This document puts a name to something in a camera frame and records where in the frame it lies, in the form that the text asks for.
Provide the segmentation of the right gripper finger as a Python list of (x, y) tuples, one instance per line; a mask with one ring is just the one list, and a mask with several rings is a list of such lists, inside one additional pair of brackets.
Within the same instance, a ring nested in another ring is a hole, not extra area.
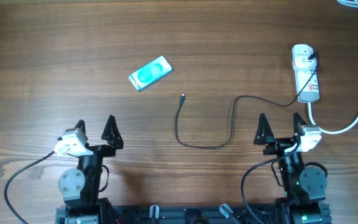
[(304, 121), (304, 119), (298, 114), (293, 114), (293, 129), (294, 133), (300, 135), (302, 133), (301, 127), (307, 125), (307, 123)]
[(265, 113), (261, 113), (259, 116), (259, 123), (257, 132), (254, 138), (255, 145), (266, 145), (274, 142), (274, 135), (270, 128), (269, 122)]

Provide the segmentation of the teal screen smartphone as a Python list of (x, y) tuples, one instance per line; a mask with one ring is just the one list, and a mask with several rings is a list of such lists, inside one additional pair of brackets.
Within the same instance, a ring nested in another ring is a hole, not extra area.
[(135, 90), (142, 91), (172, 71), (169, 61), (161, 55), (130, 74), (128, 79)]

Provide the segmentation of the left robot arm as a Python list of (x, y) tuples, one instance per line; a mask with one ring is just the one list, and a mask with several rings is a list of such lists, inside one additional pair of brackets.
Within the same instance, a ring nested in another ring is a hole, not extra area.
[(58, 188), (63, 194), (65, 206), (58, 208), (55, 223), (121, 223), (120, 214), (107, 198), (99, 193), (107, 187), (100, 187), (101, 174), (107, 167), (105, 157), (114, 157), (124, 142), (117, 128), (116, 120), (110, 115), (101, 139), (107, 143), (97, 146), (88, 144), (85, 122), (81, 119), (72, 129), (67, 129), (58, 139), (54, 152), (62, 156), (69, 154), (78, 158), (75, 169), (66, 170), (59, 178)]

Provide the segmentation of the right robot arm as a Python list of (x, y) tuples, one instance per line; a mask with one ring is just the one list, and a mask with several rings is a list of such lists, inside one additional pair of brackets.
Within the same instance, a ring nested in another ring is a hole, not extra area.
[(316, 125), (307, 124), (298, 113), (293, 115), (294, 135), (275, 138), (265, 114), (260, 114), (254, 144), (264, 145), (263, 154), (275, 155), (285, 196), (275, 201), (279, 223), (331, 223), (325, 190), (328, 170), (317, 162), (303, 162), (301, 154), (321, 140)]

